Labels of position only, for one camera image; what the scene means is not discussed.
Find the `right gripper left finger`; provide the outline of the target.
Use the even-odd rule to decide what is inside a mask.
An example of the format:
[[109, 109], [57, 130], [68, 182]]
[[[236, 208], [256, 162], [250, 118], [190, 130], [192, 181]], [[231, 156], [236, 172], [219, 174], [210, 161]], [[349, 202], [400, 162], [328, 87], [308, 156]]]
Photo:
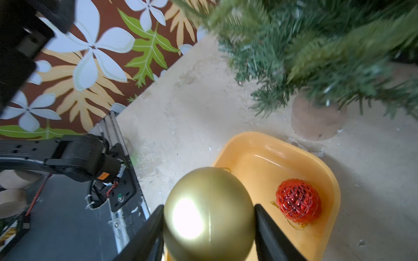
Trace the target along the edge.
[[159, 205], [113, 261], [161, 261], [163, 258], [164, 205]]

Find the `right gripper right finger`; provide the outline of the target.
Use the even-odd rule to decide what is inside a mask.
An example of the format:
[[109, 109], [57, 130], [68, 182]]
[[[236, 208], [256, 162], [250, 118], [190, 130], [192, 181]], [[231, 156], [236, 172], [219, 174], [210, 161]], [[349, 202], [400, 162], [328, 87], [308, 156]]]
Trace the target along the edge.
[[259, 261], [307, 261], [262, 205], [255, 205], [256, 252]]

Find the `gold ball ornament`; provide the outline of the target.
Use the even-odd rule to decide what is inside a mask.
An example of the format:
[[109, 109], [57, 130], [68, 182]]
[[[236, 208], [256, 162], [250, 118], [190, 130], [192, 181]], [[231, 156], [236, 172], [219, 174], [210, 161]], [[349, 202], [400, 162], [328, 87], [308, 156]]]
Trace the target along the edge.
[[163, 239], [174, 261], [244, 261], [255, 231], [250, 195], [225, 168], [189, 172], [164, 205]]

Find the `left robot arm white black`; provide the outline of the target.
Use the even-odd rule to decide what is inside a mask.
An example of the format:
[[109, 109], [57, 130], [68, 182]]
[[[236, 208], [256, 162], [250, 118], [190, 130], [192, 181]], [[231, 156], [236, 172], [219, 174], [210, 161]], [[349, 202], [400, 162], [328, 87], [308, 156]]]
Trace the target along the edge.
[[[40, 13], [67, 33], [75, 21], [75, 1], [1, 1], [1, 115], [35, 71], [35, 58], [54, 37]], [[112, 183], [125, 164], [100, 136], [63, 136], [49, 140], [1, 140], [1, 170], [44, 171], [78, 182]]]

